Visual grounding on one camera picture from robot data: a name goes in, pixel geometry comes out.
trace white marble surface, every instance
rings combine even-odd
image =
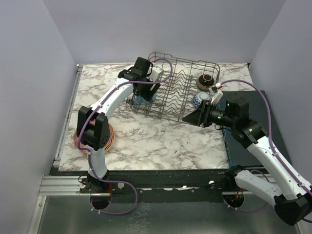
[[[114,84],[119,71],[132,64],[85,65],[66,133],[59,170],[85,171],[87,157],[74,147],[73,134],[78,110],[90,106]],[[220,81],[243,79],[251,82],[246,64],[220,64]],[[252,90],[243,83],[228,83],[223,91]],[[109,119],[116,136],[106,153],[109,170],[166,170],[228,168],[221,131],[145,117],[133,113],[123,102]]]

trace white wall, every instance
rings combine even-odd
[[[311,0],[287,0],[250,68],[268,94],[294,167],[312,182],[311,9]]]
[[[41,0],[0,1],[0,233],[26,233],[77,67]]]
[[[285,0],[44,0],[78,63],[251,62]]]

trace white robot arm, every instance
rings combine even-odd
[[[163,74],[162,69],[153,66],[151,62],[144,58],[138,58],[133,67],[123,70],[109,91],[91,107],[81,107],[78,113],[77,136],[83,128],[88,117],[92,114],[95,124],[88,123],[84,129],[81,142],[89,149],[89,158],[93,170],[89,174],[96,178],[103,178],[107,173],[105,163],[105,147],[109,139],[108,120],[115,109],[133,92],[149,101],[159,88],[159,84],[149,84],[158,81]]]
[[[292,167],[273,143],[270,144],[266,130],[249,118],[249,104],[244,98],[229,96],[225,110],[217,109],[216,105],[223,95],[221,87],[220,83],[212,87],[210,91],[214,97],[211,102],[202,102],[197,110],[182,120],[203,127],[212,123],[227,127],[234,139],[262,163],[277,185],[254,176],[240,166],[229,170],[230,181],[268,202],[284,222],[296,224],[312,211],[311,184]]]

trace purple cable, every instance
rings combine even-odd
[[[221,85],[229,83],[229,82],[242,82],[245,83],[247,85],[250,85],[251,87],[253,87],[262,97],[262,99],[264,100],[265,106],[267,108],[267,112],[268,112],[268,120],[269,120],[269,145],[275,155],[275,157],[277,158],[277,160],[280,162],[280,164],[283,165],[284,169],[294,178],[294,180],[299,184],[299,186],[301,186],[309,195],[312,196],[312,192],[310,191],[310,189],[308,189],[306,186],[302,185],[302,182],[296,177],[296,175],[291,171],[291,169],[286,165],[286,163],[281,159],[281,157],[278,155],[277,151],[274,148],[273,145],[273,141],[272,141],[272,120],[271,120],[271,112],[270,112],[270,108],[269,108],[269,103],[267,101],[267,99],[265,98],[265,96],[262,94],[262,92],[257,89],[253,84],[251,84],[250,82],[247,82],[245,80],[240,80],[240,79],[230,79],[227,81],[224,81],[221,83]]]
[[[250,173],[253,173],[253,172],[258,172],[258,173],[262,174],[263,177],[265,177],[265,179],[269,182],[269,179],[268,179],[268,178],[266,177],[266,175],[263,174],[261,171],[259,171],[259,170],[257,170],[257,169],[253,169],[253,170],[250,171]],[[258,209],[250,210],[250,211],[249,211],[249,210],[242,210],[242,209],[239,209],[239,208],[235,208],[235,207],[229,205],[229,204],[226,202],[225,199],[223,199],[223,201],[224,201],[224,203],[225,203],[229,208],[231,208],[232,210],[239,211],[239,212],[244,212],[244,213],[255,213],[255,212],[259,212],[259,211],[261,211],[261,210],[267,208],[267,206],[269,205],[269,204],[267,203],[267,204],[265,204],[263,207],[260,207],[260,208],[258,208]]]
[[[303,221],[306,221],[306,222],[308,222],[308,223],[312,223],[311,220],[308,220],[308,219],[306,219],[306,218],[303,218],[302,220],[303,220]]]
[[[114,88],[114,89],[103,99],[103,101],[101,102],[101,105],[103,105],[103,104],[107,101],[107,99],[108,99],[116,90],[118,90],[118,89],[119,89],[121,86],[123,86],[123,85],[126,85],[126,84],[159,84],[159,83],[163,83],[163,82],[167,81],[167,80],[171,77],[172,72],[173,72],[172,64],[171,64],[171,62],[170,62],[168,59],[166,59],[166,58],[158,58],[158,59],[155,59],[154,62],[157,62],[157,61],[159,61],[159,60],[164,60],[164,61],[166,61],[166,62],[170,65],[170,73],[169,73],[169,75],[168,75],[165,79],[160,80],[160,81],[155,81],[155,82],[148,82],[148,81],[147,81],[147,82],[144,82],[144,81],[128,81],[128,82],[124,82],[124,83],[118,85],[117,88]],[[132,212],[132,211],[136,208],[136,206],[137,206],[137,191],[136,191],[136,188],[135,188],[132,184],[130,184],[130,183],[126,182],[126,181],[120,181],[120,180],[104,180],[104,179],[98,177],[98,175],[96,174],[96,172],[95,172],[95,170],[94,170],[94,168],[93,168],[93,166],[92,166],[91,158],[89,157],[89,154],[91,153],[91,150],[88,149],[88,148],[81,148],[81,146],[80,146],[80,142],[81,142],[81,138],[82,138],[83,132],[84,132],[84,130],[86,129],[88,123],[90,122],[92,116],[98,111],[99,108],[100,108],[100,106],[97,106],[97,108],[89,115],[89,117],[87,118],[86,122],[84,123],[84,125],[83,125],[83,127],[82,127],[82,129],[81,129],[81,132],[80,132],[80,134],[79,134],[79,138],[78,138],[78,142],[77,142],[77,147],[78,147],[78,149],[80,149],[80,150],[86,150],[86,151],[88,152],[88,163],[89,163],[89,167],[90,167],[90,170],[92,171],[92,173],[94,174],[94,176],[96,177],[96,179],[98,179],[99,181],[104,182],[104,183],[123,183],[123,184],[129,185],[129,186],[134,190],[134,192],[135,192],[135,194],[136,194],[136,200],[135,200],[133,206],[132,206],[130,209],[128,209],[127,211],[124,211],[124,212],[119,212],[119,213],[113,213],[113,212],[108,212],[108,211],[103,211],[103,210],[97,210],[97,209],[95,209],[95,208],[93,207],[92,201],[90,202],[90,204],[91,204],[93,210],[95,210],[95,211],[97,211],[97,212],[100,212],[100,213],[104,213],[104,214],[108,214],[108,215],[125,215],[125,214],[128,214],[128,213]]]

